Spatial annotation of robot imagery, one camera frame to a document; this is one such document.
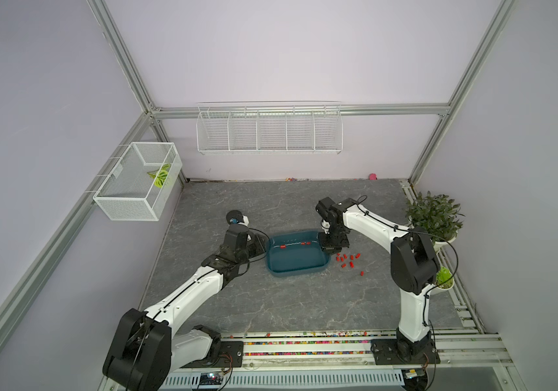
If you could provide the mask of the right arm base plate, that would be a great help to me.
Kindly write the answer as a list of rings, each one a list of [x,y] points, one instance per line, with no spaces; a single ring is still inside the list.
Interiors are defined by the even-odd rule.
[[[374,339],[370,344],[376,365],[414,365],[426,366],[427,364],[441,363],[440,355],[435,348],[435,342],[430,334],[417,342],[404,338]]]

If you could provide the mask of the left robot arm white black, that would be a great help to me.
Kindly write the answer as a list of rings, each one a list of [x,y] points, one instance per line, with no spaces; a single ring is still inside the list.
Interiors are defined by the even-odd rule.
[[[225,239],[217,253],[163,300],[143,311],[127,311],[114,333],[103,375],[127,390],[157,390],[171,371],[224,361],[219,332],[202,325],[186,334],[178,331],[205,301],[263,259],[268,248],[269,238],[259,232]]]

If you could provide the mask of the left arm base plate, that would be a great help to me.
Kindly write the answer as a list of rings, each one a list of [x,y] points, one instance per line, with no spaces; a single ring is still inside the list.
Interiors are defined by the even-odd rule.
[[[184,365],[184,368],[240,368],[244,359],[244,344],[239,340],[222,340],[213,343],[201,359]]]

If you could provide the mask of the teal plastic storage box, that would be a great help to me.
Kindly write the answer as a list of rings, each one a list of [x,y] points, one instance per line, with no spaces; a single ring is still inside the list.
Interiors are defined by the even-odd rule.
[[[289,277],[321,272],[326,269],[330,256],[321,250],[319,231],[297,231],[271,236],[266,255],[266,266],[275,277]]]

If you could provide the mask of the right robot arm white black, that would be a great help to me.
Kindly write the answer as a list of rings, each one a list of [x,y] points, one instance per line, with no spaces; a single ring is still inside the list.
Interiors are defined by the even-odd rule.
[[[401,318],[397,339],[422,343],[431,332],[428,324],[429,296],[440,270],[429,234],[421,228],[393,223],[362,208],[355,200],[339,203],[326,197],[316,211],[323,231],[318,235],[325,253],[338,253],[349,246],[348,234],[356,231],[388,251],[391,277],[401,292]]]

